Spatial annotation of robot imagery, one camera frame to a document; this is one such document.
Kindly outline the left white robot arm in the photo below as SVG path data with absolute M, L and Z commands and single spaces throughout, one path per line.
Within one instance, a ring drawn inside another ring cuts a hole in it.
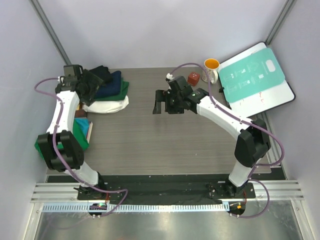
M 81 65 L 65 65 L 64 75 L 51 97 L 56 106 L 46 133 L 37 137 L 37 144 L 50 170 L 66 173 L 80 182 L 79 193 L 100 200 L 107 192 L 101 175 L 84 161 L 84 150 L 73 134 L 77 106 L 91 105 L 103 80 Z

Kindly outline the white board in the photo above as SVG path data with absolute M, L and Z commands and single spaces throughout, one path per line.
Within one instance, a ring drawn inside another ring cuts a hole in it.
M 264 42 L 259 42 L 254 46 L 242 51 L 241 53 L 229 58 L 220 64 L 219 70 L 236 63 L 245 57 L 251 56 L 256 52 L 265 49 L 267 46 Z M 292 102 L 296 98 L 291 86 L 287 81 L 258 92 L 244 99 L 229 103 L 229 108 L 235 111 L 238 115 L 244 117 L 252 117 L 262 112 L 274 109 L 278 106 Z

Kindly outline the teal folding template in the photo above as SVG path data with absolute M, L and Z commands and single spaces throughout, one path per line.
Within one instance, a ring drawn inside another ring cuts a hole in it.
M 219 70 L 225 99 L 234 103 L 282 84 L 285 75 L 271 48 L 263 48 Z

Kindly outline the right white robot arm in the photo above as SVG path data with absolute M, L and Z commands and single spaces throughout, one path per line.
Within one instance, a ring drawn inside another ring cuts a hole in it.
M 165 103 L 168 114 L 183 114 L 190 110 L 203 116 L 227 131 L 236 140 L 234 156 L 235 165 L 226 180 L 224 190 L 233 198 L 243 193 L 255 165 L 265 156 L 270 149 L 270 139 L 267 133 L 250 124 L 266 129 L 266 123 L 257 119 L 246 118 L 249 123 L 242 123 L 231 117 L 231 110 L 213 103 L 209 93 L 202 88 L 192 90 L 174 91 L 156 90 L 153 114 L 161 114 L 161 104 Z

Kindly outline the black t shirt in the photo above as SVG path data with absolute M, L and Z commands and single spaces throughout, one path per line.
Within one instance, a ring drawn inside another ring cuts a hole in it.
M 100 65 L 96 68 L 90 69 L 89 72 L 102 79 L 102 86 L 106 86 L 113 81 L 113 76 L 107 66 Z

